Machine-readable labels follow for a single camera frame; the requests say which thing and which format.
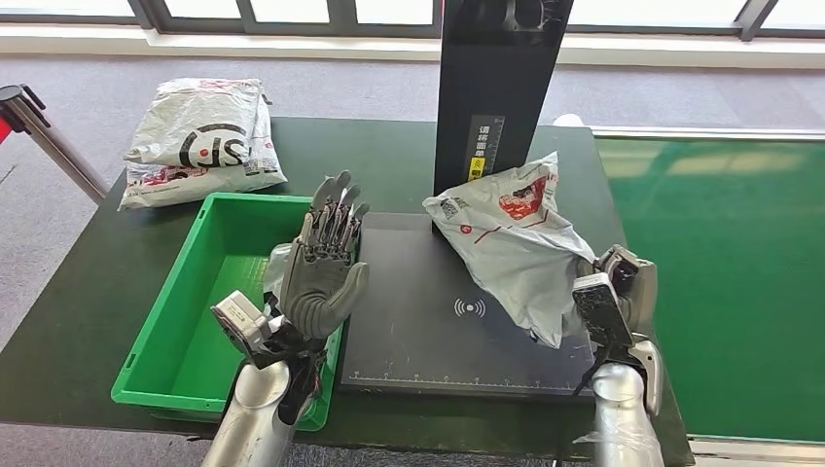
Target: wireless charging symbol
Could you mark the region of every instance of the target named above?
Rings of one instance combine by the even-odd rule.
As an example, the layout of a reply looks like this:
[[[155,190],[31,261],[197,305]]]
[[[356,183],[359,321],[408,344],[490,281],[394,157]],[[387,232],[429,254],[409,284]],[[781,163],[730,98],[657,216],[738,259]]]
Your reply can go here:
[[[452,304],[452,309],[458,317],[463,316],[464,313],[475,313],[478,314],[480,318],[484,318],[484,314],[486,313],[486,305],[481,300],[476,300],[474,303],[468,304],[461,299],[455,299],[455,303]]]

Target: robotic hand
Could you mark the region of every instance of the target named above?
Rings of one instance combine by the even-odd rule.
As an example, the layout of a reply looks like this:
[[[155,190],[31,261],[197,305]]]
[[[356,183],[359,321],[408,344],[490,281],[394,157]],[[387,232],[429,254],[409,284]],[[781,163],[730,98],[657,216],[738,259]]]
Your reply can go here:
[[[583,265],[573,300],[596,344],[595,362],[576,394],[592,381],[599,467],[664,466],[649,416],[662,405],[664,367],[650,341],[656,265],[614,245]]]
[[[266,292],[261,312],[240,292],[212,311],[244,354],[232,399],[203,466],[280,465],[295,425],[320,390],[327,338],[367,288],[369,268],[355,263],[367,204],[348,171],[315,192],[285,266],[279,297]]]

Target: gray carpet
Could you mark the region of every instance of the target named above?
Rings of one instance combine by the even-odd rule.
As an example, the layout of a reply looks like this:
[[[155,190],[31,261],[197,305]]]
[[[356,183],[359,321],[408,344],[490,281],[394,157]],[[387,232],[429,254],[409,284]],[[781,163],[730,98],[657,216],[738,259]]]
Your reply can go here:
[[[0,56],[0,85],[34,88],[53,121],[110,182],[156,85],[187,76],[261,78],[280,116],[428,121],[437,113],[433,63]],[[568,112],[588,125],[822,129],[825,74],[562,67],[541,122]],[[28,138],[13,136],[0,146],[0,348],[93,211]],[[175,436],[0,425],[0,466],[198,465],[207,449],[208,442]],[[289,465],[544,464],[298,446]]]

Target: green bin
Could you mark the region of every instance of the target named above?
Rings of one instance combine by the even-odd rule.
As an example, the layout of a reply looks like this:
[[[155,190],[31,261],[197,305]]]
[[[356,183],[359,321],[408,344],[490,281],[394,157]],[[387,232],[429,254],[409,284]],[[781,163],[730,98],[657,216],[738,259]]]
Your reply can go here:
[[[269,252],[298,234],[310,198],[218,193],[203,202],[149,317],[112,387],[112,400],[152,415],[218,421],[241,354],[210,307],[234,290],[263,308]],[[299,422],[327,421],[341,329],[327,342],[322,392]]]

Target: robotic thumb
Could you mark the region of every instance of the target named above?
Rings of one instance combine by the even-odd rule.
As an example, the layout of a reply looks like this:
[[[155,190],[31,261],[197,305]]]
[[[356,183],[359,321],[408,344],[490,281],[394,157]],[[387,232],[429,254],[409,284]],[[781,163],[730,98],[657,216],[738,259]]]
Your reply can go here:
[[[327,304],[335,319],[335,327],[329,334],[338,328],[355,308],[355,305],[367,291],[367,282],[370,280],[370,266],[367,263],[356,263],[350,268],[343,285]]]

